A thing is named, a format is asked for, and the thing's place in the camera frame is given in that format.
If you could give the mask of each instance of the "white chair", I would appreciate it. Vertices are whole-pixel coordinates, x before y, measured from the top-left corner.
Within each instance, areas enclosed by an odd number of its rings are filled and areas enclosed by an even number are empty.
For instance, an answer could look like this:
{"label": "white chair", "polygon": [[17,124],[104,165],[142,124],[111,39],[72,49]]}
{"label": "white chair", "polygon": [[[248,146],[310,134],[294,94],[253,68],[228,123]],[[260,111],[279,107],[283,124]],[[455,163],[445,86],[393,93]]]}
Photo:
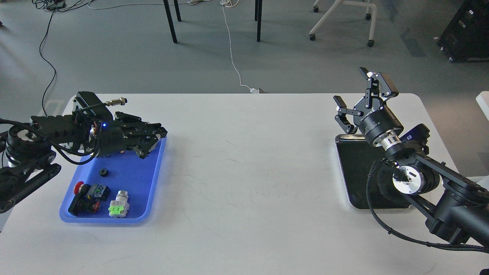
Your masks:
{"label": "white chair", "polygon": [[[318,4],[321,0],[316,0],[313,6],[314,12],[318,12]],[[312,28],[312,30],[309,32],[309,39],[311,41],[316,40],[316,35],[314,32],[323,24],[324,20],[340,5],[351,5],[351,6],[360,6],[360,7],[367,7],[367,14],[365,16],[366,20],[372,20],[370,24],[370,35],[368,38],[368,43],[367,45],[369,47],[372,47],[375,43],[374,41],[374,32],[375,32],[375,23],[377,21],[377,7],[371,3],[372,0],[367,0],[367,2],[357,2],[357,1],[350,1],[350,0],[335,0],[331,8],[323,15],[323,17],[319,20],[319,22]]]}

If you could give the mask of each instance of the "robotic hand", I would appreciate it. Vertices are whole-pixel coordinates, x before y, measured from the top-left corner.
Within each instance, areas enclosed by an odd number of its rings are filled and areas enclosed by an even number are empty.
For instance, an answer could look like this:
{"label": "robotic hand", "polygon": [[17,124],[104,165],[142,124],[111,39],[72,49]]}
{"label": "robotic hand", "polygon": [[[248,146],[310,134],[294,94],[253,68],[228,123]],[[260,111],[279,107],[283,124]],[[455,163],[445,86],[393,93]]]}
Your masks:
{"label": "robotic hand", "polygon": [[[399,94],[391,78],[366,68],[360,68],[360,72],[368,82],[365,96],[353,109],[347,109],[343,99],[334,96],[338,105],[335,120],[347,134],[360,129],[371,146],[384,148],[392,163],[391,183],[427,218],[425,225],[430,233],[452,245],[466,243],[472,237],[486,248],[484,252],[489,252],[489,191],[428,157],[429,130],[425,125],[419,124],[399,138],[403,126],[386,103]],[[346,115],[353,115],[354,125]],[[445,192],[434,205],[420,194],[434,190],[440,176]]]}
{"label": "robotic hand", "polygon": [[[9,131],[0,133],[0,153],[5,151],[9,162],[9,167],[0,169],[0,213],[60,172],[61,166],[52,163],[56,157],[52,147],[78,165],[124,150],[135,151],[141,159],[147,157],[167,131],[160,123],[150,124],[121,112],[115,112],[113,119],[106,106],[126,103],[123,97],[103,103],[92,92],[78,92],[71,115],[32,116],[28,124],[0,118],[0,124],[13,125]],[[91,156],[76,162],[65,152]],[[40,172],[30,177],[37,170]]]}

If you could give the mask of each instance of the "white cable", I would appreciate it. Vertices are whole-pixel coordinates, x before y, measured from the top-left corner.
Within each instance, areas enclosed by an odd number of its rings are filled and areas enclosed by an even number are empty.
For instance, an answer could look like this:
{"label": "white cable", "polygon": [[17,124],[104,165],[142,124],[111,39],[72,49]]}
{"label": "white cable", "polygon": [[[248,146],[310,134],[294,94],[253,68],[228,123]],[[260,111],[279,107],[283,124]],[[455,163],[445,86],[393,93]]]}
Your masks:
{"label": "white cable", "polygon": [[248,87],[247,85],[244,85],[241,81],[241,75],[240,75],[240,72],[238,72],[238,69],[236,69],[236,66],[234,65],[234,61],[233,61],[233,49],[231,47],[231,32],[229,31],[229,26],[227,25],[227,21],[226,21],[226,13],[224,12],[224,5],[222,5],[222,13],[224,14],[224,22],[226,23],[226,27],[227,27],[227,33],[229,34],[229,53],[231,54],[231,63],[233,64],[233,67],[234,67],[234,70],[238,73],[238,76],[240,77],[240,86],[245,86],[245,87]]}
{"label": "white cable", "polygon": [[195,4],[199,3],[199,2],[210,2],[210,1],[211,0],[188,0],[187,1],[187,4],[193,6],[193,5],[195,5]]}
{"label": "white cable", "polygon": [[123,6],[137,6],[137,5],[163,5],[163,3],[141,3],[141,4],[124,4],[124,5],[118,5],[118,6],[113,6],[113,7],[107,7],[107,8],[94,8],[90,6],[90,3],[92,3],[94,0],[90,0],[88,7],[94,10],[106,10],[106,9],[113,9],[113,8],[118,8],[118,7],[123,7]]}
{"label": "white cable", "polygon": [[221,5],[223,7],[226,7],[226,8],[232,8],[232,7],[236,6],[239,2],[240,2],[240,0],[237,0],[236,3],[233,4],[233,2],[231,2],[231,0],[221,0]]}

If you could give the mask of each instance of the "black cable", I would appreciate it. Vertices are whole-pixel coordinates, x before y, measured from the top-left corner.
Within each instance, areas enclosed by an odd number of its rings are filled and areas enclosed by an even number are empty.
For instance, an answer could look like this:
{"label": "black cable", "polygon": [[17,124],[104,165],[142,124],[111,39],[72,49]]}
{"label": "black cable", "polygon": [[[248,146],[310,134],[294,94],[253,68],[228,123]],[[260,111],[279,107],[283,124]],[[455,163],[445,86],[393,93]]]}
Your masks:
{"label": "black cable", "polygon": [[54,81],[54,78],[56,77],[56,69],[46,58],[44,58],[43,53],[41,52],[41,47],[42,47],[44,41],[46,40],[47,34],[49,32],[49,26],[51,25],[51,21],[53,20],[53,15],[54,15],[54,11],[51,13],[51,18],[49,18],[49,23],[47,24],[46,34],[44,34],[44,38],[41,41],[41,43],[39,44],[39,54],[41,55],[41,58],[44,59],[44,61],[46,61],[51,66],[51,68],[53,68],[53,70],[54,70],[53,78],[51,79],[51,82],[49,83],[49,85],[46,87],[46,90],[44,90],[43,99],[41,101],[41,106],[43,108],[43,112],[44,112],[45,116],[47,116],[47,113],[46,113],[46,109],[44,108],[44,97],[46,96],[47,89],[49,89],[49,87],[51,86],[51,84]]}
{"label": "black cable", "polygon": [[370,193],[369,193],[369,190],[370,190],[370,182],[372,181],[372,177],[375,174],[375,171],[378,170],[381,167],[381,165],[384,165],[383,161],[381,161],[381,160],[376,160],[374,162],[374,164],[372,164],[372,167],[370,168],[370,172],[369,172],[369,175],[368,175],[368,178],[367,178],[367,186],[366,186],[366,192],[367,192],[367,194],[366,195],[367,195],[367,204],[368,204],[368,207],[370,209],[370,212],[372,213],[372,216],[375,218],[375,220],[377,221],[377,223],[380,226],[382,226],[385,230],[387,230],[387,233],[392,234],[392,235],[396,236],[397,238],[400,238],[400,239],[403,239],[403,240],[406,240],[406,241],[409,241],[409,242],[413,242],[413,243],[417,243],[417,244],[422,244],[422,245],[426,245],[428,247],[434,247],[434,248],[438,248],[438,249],[442,249],[442,250],[450,250],[450,251],[474,251],[474,252],[489,253],[489,249],[487,249],[485,247],[481,247],[481,246],[474,246],[474,245],[452,245],[452,244],[440,244],[440,243],[430,243],[430,242],[420,241],[420,240],[417,240],[417,239],[413,239],[411,237],[408,237],[406,235],[403,235],[403,234],[395,231],[391,227],[389,227],[387,224],[385,224],[377,216],[377,214],[375,213],[374,208],[372,206],[372,203],[370,201]]}
{"label": "black cable", "polygon": [[[48,61],[46,58],[44,58],[43,53],[42,53],[42,51],[41,51],[41,48],[42,48],[42,46],[43,46],[43,43],[46,41],[47,34],[49,33],[49,27],[51,26],[51,21],[53,20],[53,15],[54,15],[54,13],[55,13],[55,12],[67,12],[67,11],[75,10],[75,9],[77,9],[77,8],[81,8],[81,7],[85,6],[85,5],[88,5],[88,3],[89,3],[89,2],[87,2],[87,3],[85,3],[85,4],[81,5],[81,6],[77,6],[77,7],[76,7],[76,5],[78,5],[79,3],[83,2],[83,1],[84,1],[84,0],[78,0],[78,2],[76,2],[74,5],[72,5],[72,6],[68,7],[68,8],[64,8],[63,10],[53,10],[53,11],[51,12],[51,17],[49,18],[49,23],[47,24],[46,34],[44,35],[43,40],[42,40],[42,41],[41,41],[41,43],[39,44],[39,54],[41,55],[41,58],[42,58],[42,59],[44,59],[44,61],[46,61],[46,62],[47,62],[47,63],[48,63],[50,66],[51,66],[51,68],[53,68],[53,70],[54,70],[54,75],[53,75],[53,78],[52,78],[52,79],[51,79],[51,81],[49,82],[49,85],[46,87],[46,90],[44,90],[44,93],[43,93],[43,98],[42,98],[42,100],[41,100],[41,106],[42,106],[42,108],[43,108],[43,112],[44,112],[44,115],[45,115],[45,116],[47,116],[47,112],[46,112],[46,109],[44,108],[44,98],[45,98],[45,96],[46,96],[46,92],[47,92],[47,90],[49,89],[49,87],[50,87],[50,86],[51,86],[51,84],[53,83],[54,79],[56,78],[56,73],[57,73],[57,72],[56,72],[55,67],[54,67],[54,66],[53,66],[53,65],[52,65],[52,64],[51,64],[51,63],[50,63],[50,62],[49,62],[49,61]],[[50,6],[48,6],[48,3],[49,3],[49,2],[51,2],[51,0],[32,0],[32,3],[36,5],[36,8],[37,8],[37,9],[44,9],[44,10],[46,10],[48,7],[50,7]]]}

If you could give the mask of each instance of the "cable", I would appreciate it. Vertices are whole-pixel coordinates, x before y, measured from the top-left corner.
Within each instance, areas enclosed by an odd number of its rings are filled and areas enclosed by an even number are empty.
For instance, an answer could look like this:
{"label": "cable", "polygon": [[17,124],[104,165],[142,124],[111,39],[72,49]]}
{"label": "cable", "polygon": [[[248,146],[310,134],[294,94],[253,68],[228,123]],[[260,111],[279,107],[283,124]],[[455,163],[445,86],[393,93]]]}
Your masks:
{"label": "cable", "polygon": [[[138,6],[138,5],[164,5],[164,3],[136,3],[136,4],[117,5],[117,6],[106,7],[106,8],[94,8],[94,7],[90,6],[90,3],[92,3],[93,1],[95,1],[95,0],[89,0],[88,7],[91,9],[94,9],[94,10],[106,10],[106,9],[113,9],[113,8],[119,8],[119,7],[124,7],[124,6]],[[179,5],[182,5],[182,4],[195,5],[198,2],[209,2],[209,1],[211,1],[211,0],[188,0],[185,3],[178,3],[178,4]]]}
{"label": "cable", "polygon": [[54,81],[54,78],[56,77],[56,69],[54,68],[54,66],[46,58],[44,58],[43,53],[41,51],[41,48],[43,46],[44,41],[46,41],[46,37],[47,37],[47,34],[49,32],[49,26],[51,25],[51,21],[53,20],[53,15],[54,15],[54,11],[51,13],[51,18],[49,18],[49,23],[47,24],[46,34],[44,34],[44,38],[41,41],[41,43],[39,44],[39,54],[41,55],[41,58],[44,59],[44,61],[46,61],[51,66],[51,68],[53,68],[53,70],[54,70],[53,78],[51,79],[51,82],[49,83],[49,85],[46,87],[46,90],[44,90],[43,99],[41,101],[41,106],[43,108],[43,112],[44,112],[44,115],[45,116],[47,116],[47,113],[46,113],[46,109],[44,108],[44,97],[46,96],[47,89],[49,89],[49,87],[51,86],[51,84]]}
{"label": "cable", "polygon": [[233,2],[231,2],[231,0],[221,0],[221,5],[223,7],[226,7],[226,8],[232,8],[232,7],[235,7],[239,2],[240,2],[240,0],[237,0],[236,3],[233,4]]}
{"label": "cable", "polygon": [[41,43],[39,44],[39,54],[41,56],[42,59],[44,59],[44,61],[46,61],[50,66],[51,68],[53,68],[54,70],[54,75],[53,75],[53,78],[51,79],[51,81],[49,82],[48,86],[46,87],[46,89],[44,90],[44,93],[43,93],[43,98],[41,100],[41,107],[43,109],[43,112],[44,112],[44,115],[47,116],[47,112],[46,112],[46,109],[44,107],[44,99],[45,99],[45,96],[46,96],[46,93],[47,93],[47,90],[49,89],[49,87],[51,86],[51,84],[53,83],[54,79],[56,78],[56,69],[55,67],[46,59],[44,58],[43,56],[43,53],[41,51],[42,49],[42,46],[43,46],[43,43],[46,41],[46,38],[47,38],[47,34],[49,33],[49,27],[51,26],[51,21],[53,20],[53,15],[55,12],[67,12],[67,11],[70,11],[70,10],[75,10],[75,9],[78,9],[78,8],[81,8],[85,5],[88,5],[88,3],[85,3],[83,5],[81,5],[85,0],[78,0],[78,2],[76,2],[74,5],[70,6],[70,7],[67,7],[67,8],[63,8],[63,9],[58,9],[58,10],[49,10],[48,8],[50,7],[50,3],[52,2],[54,4],[54,2],[52,0],[32,0],[32,3],[36,5],[36,8],[37,9],[43,9],[45,11],[51,11],[51,17],[49,18],[49,23],[47,24],[47,29],[46,29],[46,34],[44,34],[44,37],[43,37],[43,40],[41,41]]}
{"label": "cable", "polygon": [[417,243],[417,244],[422,244],[426,245],[428,247],[434,247],[442,250],[450,250],[450,251],[474,251],[474,252],[484,252],[484,253],[489,253],[489,249],[482,247],[482,246],[475,246],[475,245],[452,245],[452,244],[439,244],[439,243],[430,243],[430,242],[424,242],[420,241],[417,239],[413,239],[411,237],[408,237],[406,235],[403,235],[391,227],[389,227],[387,224],[385,224],[375,213],[374,208],[372,206],[372,203],[370,201],[370,183],[372,181],[372,177],[375,174],[376,170],[378,170],[381,165],[383,164],[383,161],[381,160],[376,160],[374,164],[372,164],[372,167],[370,168],[370,172],[368,174],[367,178],[367,186],[366,186],[366,192],[367,192],[367,204],[370,209],[370,212],[372,213],[372,216],[375,218],[377,223],[382,226],[385,230],[387,230],[387,233],[392,234],[396,236],[397,238],[403,239],[408,242],[412,243]]}
{"label": "cable", "polygon": [[226,23],[227,33],[229,35],[229,53],[231,54],[231,63],[233,64],[234,70],[238,73],[238,76],[240,77],[240,86],[248,87],[248,89],[251,91],[251,88],[248,85],[244,85],[243,82],[241,81],[241,74],[240,74],[240,72],[238,72],[238,69],[236,69],[236,66],[234,65],[233,48],[231,46],[231,32],[229,31],[229,26],[227,25],[226,13],[224,12],[225,5],[222,3],[222,1],[221,1],[221,5],[222,5],[222,13],[224,14],[224,22]]}
{"label": "cable", "polygon": [[211,0],[188,0],[187,4],[193,6],[200,2],[210,2]]}

